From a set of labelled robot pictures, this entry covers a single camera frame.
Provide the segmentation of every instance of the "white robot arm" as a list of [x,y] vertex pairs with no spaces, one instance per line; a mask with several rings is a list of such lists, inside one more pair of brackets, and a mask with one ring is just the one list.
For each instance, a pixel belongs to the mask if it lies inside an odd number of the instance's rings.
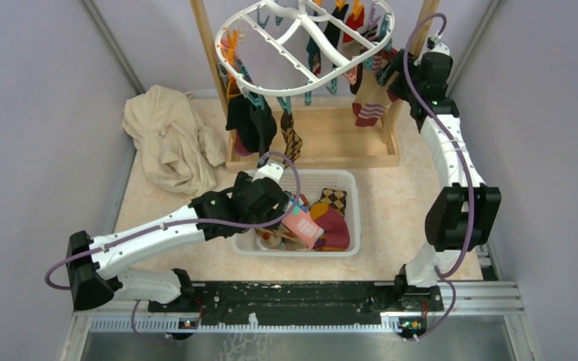
[[[449,48],[439,40],[439,35],[429,38],[417,59],[408,55],[405,61],[406,52],[400,51],[376,73],[381,85],[388,86],[393,94],[411,105],[411,116],[431,150],[440,180],[440,194],[424,222],[427,243],[395,279],[396,298],[405,309],[419,307],[422,302],[429,302],[431,310],[442,309],[434,297],[438,292],[437,270],[442,275],[451,274],[466,250],[488,240],[501,201],[499,189],[486,186],[469,156],[461,134],[458,107],[446,96],[452,58]],[[386,84],[386,79],[396,71],[400,73],[395,80]]]
[[[71,290],[74,308],[79,311],[112,299],[187,304],[193,287],[186,271],[152,272],[130,267],[175,247],[244,232],[251,223],[277,223],[291,197],[278,185],[283,172],[282,165],[268,162],[253,178],[240,172],[234,187],[207,192],[189,205],[134,229],[94,238],[85,231],[77,232],[69,239],[68,258],[48,271],[46,283]],[[68,269],[69,287],[50,281],[51,273],[62,265]]]

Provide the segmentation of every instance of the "laundry basket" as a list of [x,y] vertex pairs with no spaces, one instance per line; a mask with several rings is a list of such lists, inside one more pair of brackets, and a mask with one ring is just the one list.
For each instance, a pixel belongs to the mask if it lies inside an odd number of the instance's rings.
[[[253,229],[246,233],[235,235],[232,238],[232,246],[235,252],[247,256],[272,256],[272,257],[348,257],[353,256],[360,250],[360,200],[357,195],[355,177],[348,171],[343,170],[299,170],[300,192],[306,196],[309,202],[314,203],[320,199],[324,188],[344,190],[347,192],[345,209],[345,222],[349,230],[351,240],[345,251],[325,252],[316,250],[272,250],[262,245],[260,237]],[[296,178],[294,173],[287,169],[280,179],[283,190],[296,192]]]

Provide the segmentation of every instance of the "beige floor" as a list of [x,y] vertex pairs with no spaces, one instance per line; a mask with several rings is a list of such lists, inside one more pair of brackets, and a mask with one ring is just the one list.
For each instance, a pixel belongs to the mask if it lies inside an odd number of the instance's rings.
[[[314,99],[315,105],[337,105],[331,102],[349,105],[351,99]],[[225,120],[218,100],[196,99],[194,105],[207,124],[222,131],[226,141]],[[392,280],[402,264],[410,261],[425,242],[424,217],[438,192],[430,152],[413,120],[406,115],[400,116],[396,133],[402,153],[399,166],[349,170],[356,177],[363,221],[361,248],[355,256],[329,259],[242,256],[233,251],[231,240],[217,238],[160,254],[137,267],[182,268],[195,281]],[[216,174],[217,190],[233,185],[235,175],[227,173],[224,167],[217,168]],[[191,198],[154,186],[145,177],[138,154],[117,231],[161,217],[186,205]],[[467,255],[453,279],[482,279],[474,252]]]

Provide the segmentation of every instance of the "teal clothespin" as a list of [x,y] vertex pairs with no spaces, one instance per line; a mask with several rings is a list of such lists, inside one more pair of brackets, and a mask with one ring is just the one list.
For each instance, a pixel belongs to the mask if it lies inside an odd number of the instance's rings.
[[262,29],[265,29],[265,27],[267,26],[267,23],[269,22],[269,15],[267,15],[267,18],[265,19],[265,22],[261,22],[260,21],[260,7],[256,8],[256,20],[258,23],[258,26]]
[[371,70],[371,68],[373,67],[373,56],[369,56],[368,58],[366,58],[362,64],[364,65],[364,69],[365,70]]
[[280,23],[282,23],[282,17],[279,17],[278,15],[275,16],[275,24],[278,26],[280,25]]
[[247,94],[247,99],[249,99],[249,101],[256,107],[256,108],[260,108],[260,109],[264,109],[265,108],[265,103],[263,102],[263,99],[256,94],[254,96],[254,94],[252,92],[249,92]]
[[329,90],[329,94],[331,94],[332,96],[336,95],[336,93],[338,92],[338,78],[335,77],[334,79],[332,79],[332,81],[327,84],[326,88],[327,90]]
[[[387,36],[387,31],[388,31],[388,19],[387,17],[389,17],[390,14],[385,14],[385,17],[382,18],[382,24],[380,25],[380,41],[382,41],[382,39],[385,38],[385,36]],[[389,39],[388,43],[385,45],[385,51],[388,53],[391,51],[391,40]]]
[[236,63],[238,63],[238,66],[240,67],[240,71],[242,71],[242,76],[245,78],[246,81],[251,83],[251,77],[249,76],[249,71],[247,71],[247,68],[245,67],[245,65],[242,64],[242,60],[240,58],[236,58]]
[[287,111],[287,114],[291,114],[291,97],[288,96],[287,100],[284,100],[281,96],[276,97],[278,99],[278,103],[280,103],[280,107]]
[[313,98],[312,98],[312,92],[311,90],[309,90],[308,92],[305,93],[305,105],[311,105]]

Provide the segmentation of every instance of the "wall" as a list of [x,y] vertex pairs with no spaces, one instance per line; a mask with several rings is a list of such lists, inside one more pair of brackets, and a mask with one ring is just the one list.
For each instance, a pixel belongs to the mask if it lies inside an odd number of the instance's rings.
[[504,277],[545,359],[578,359],[578,2],[507,1],[456,90],[473,161],[502,191]]
[[[255,0],[205,0],[212,37],[229,17],[255,2]],[[456,61],[459,61],[466,49],[489,2],[489,0],[440,2],[439,11],[445,12],[453,20],[452,27],[446,30],[444,39],[451,44]],[[289,6],[296,2],[280,0],[278,3]],[[388,3],[396,15],[394,46],[404,47],[418,19],[422,0],[406,2],[388,0]],[[99,0],[96,4],[146,89],[154,84],[160,84],[182,91],[196,90],[197,95],[215,96],[214,83],[188,0],[149,2]],[[334,4],[334,0],[323,2],[323,6],[330,11],[333,10]],[[272,16],[266,31],[277,38],[288,29],[289,25],[289,21],[284,20],[280,26],[276,26]],[[265,42],[256,42],[257,38],[262,39],[249,28],[240,51],[253,79],[263,83],[264,86],[277,89],[302,85],[306,79],[290,66],[286,66],[288,62],[284,64],[276,62],[280,60],[277,50]],[[287,49],[305,64],[307,40],[308,35],[301,31],[286,44]],[[323,66],[324,71],[330,68],[327,62],[324,62]],[[341,77],[340,92],[349,93],[348,87],[342,85],[342,82],[345,80]],[[324,88],[314,93],[328,94]]]
[[0,2],[0,360],[62,346],[71,297],[43,275],[70,234],[106,231],[132,155],[130,96],[77,1]]

